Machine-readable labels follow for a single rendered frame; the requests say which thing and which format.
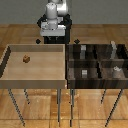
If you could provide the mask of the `small grey cube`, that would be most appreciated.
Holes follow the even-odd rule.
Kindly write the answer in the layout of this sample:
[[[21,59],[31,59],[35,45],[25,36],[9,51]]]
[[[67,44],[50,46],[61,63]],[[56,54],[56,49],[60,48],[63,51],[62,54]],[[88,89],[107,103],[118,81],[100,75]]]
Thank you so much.
[[[87,70],[82,70],[82,77],[86,78],[87,77]]]

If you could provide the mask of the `grey metal table leg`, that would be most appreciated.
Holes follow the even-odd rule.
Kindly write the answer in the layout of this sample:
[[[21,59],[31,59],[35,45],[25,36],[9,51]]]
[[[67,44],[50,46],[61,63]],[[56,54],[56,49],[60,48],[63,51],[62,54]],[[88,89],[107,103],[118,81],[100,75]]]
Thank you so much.
[[[101,98],[101,104],[103,103],[104,101],[104,98],[105,98],[105,94],[107,92],[107,89],[104,90],[103,94],[102,94],[102,98]]]
[[[13,95],[12,90],[11,90],[11,89],[8,89],[8,93],[9,93],[9,95],[10,95],[10,97],[11,97],[11,100],[12,100],[12,102],[13,102],[13,105],[15,106],[15,109],[16,109],[16,112],[17,112],[17,114],[18,114],[18,116],[19,116],[19,119],[20,119],[20,121],[22,122],[22,125],[25,127],[24,119],[23,119],[23,117],[22,117],[22,115],[21,115],[20,109],[19,109],[18,104],[17,104],[17,102],[16,102],[16,100],[15,100],[15,97],[14,97],[14,95]]]
[[[74,107],[74,89],[70,89],[70,105],[71,105],[70,127],[72,127],[73,107]]]
[[[57,89],[58,122],[60,122],[61,89]]]
[[[25,97],[26,97],[27,103],[30,104],[30,100],[28,98],[27,89],[24,89],[24,93],[25,93]]]
[[[112,107],[112,109],[111,109],[111,111],[109,113],[109,116],[108,116],[107,120],[106,120],[105,127],[108,126],[108,124],[109,124],[109,122],[111,120],[111,117],[112,117],[112,115],[113,115],[113,113],[114,113],[114,111],[115,111],[115,109],[116,109],[116,107],[118,105],[118,102],[119,102],[119,100],[120,100],[120,98],[122,96],[122,93],[123,93],[123,89],[120,89],[120,92],[119,92],[119,94],[117,96],[117,99],[116,99],[115,103],[113,104],[113,107]]]

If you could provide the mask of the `tall grey box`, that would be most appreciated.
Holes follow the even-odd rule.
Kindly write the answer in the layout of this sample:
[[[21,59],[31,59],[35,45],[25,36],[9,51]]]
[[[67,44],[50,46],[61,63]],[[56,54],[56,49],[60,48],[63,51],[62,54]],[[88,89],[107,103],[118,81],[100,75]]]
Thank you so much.
[[[111,59],[114,59],[115,58],[115,55],[116,55],[117,47],[116,47],[116,43],[114,41],[111,41],[111,45],[112,45]]]

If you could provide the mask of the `light wooden bin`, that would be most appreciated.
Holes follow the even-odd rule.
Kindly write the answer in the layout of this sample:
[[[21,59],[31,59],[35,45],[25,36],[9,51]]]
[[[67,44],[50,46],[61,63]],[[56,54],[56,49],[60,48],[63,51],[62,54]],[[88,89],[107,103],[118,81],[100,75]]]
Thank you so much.
[[[28,63],[23,57],[29,56]],[[10,44],[0,58],[0,89],[64,89],[65,46]]]

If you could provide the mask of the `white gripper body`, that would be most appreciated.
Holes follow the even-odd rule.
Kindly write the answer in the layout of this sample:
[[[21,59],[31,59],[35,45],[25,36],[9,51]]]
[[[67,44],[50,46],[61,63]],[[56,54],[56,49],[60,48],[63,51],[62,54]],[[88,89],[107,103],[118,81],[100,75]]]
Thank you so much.
[[[66,31],[65,25],[59,25],[56,29],[50,29],[46,22],[41,23],[41,36],[64,36]]]

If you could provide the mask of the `brown loaf of bread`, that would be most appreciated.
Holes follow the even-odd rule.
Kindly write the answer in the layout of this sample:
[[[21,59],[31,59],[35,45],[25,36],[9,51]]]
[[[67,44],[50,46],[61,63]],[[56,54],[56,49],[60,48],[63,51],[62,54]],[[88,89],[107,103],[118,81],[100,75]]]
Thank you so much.
[[[28,63],[30,61],[30,57],[29,56],[24,56],[23,57],[23,62],[24,63]]]

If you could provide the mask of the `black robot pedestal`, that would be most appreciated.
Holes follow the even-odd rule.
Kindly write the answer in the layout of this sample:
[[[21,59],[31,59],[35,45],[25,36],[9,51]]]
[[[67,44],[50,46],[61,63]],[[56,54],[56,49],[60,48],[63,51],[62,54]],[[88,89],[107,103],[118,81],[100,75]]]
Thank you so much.
[[[70,19],[70,15],[67,14],[63,17],[63,20],[60,22],[60,25],[65,25],[65,35],[64,36],[45,36],[44,43],[45,44],[68,44],[70,42],[70,29],[72,25],[72,20]]]

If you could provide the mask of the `dark wooden compartment bin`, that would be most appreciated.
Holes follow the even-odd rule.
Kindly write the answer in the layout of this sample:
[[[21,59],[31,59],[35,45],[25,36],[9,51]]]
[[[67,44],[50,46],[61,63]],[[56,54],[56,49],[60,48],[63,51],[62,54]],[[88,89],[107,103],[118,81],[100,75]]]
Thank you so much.
[[[81,45],[86,45],[85,59],[80,59]],[[116,44],[111,59],[111,44],[69,44],[66,46],[66,79],[69,89],[128,89],[128,50]],[[113,68],[121,68],[120,78],[113,77]],[[87,70],[87,77],[82,77]]]

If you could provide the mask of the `grey carton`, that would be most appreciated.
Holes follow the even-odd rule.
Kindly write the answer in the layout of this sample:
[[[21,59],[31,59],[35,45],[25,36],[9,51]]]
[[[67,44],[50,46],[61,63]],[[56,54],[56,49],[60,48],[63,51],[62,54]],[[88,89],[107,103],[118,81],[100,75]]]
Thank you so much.
[[[86,45],[81,45],[80,59],[85,59]]]

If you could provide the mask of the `grey can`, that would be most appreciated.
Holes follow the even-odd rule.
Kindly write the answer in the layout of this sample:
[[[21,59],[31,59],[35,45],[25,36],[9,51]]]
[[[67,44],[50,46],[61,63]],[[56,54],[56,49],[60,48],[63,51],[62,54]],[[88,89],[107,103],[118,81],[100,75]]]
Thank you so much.
[[[113,68],[113,77],[114,78],[120,78],[121,68],[115,66]]]

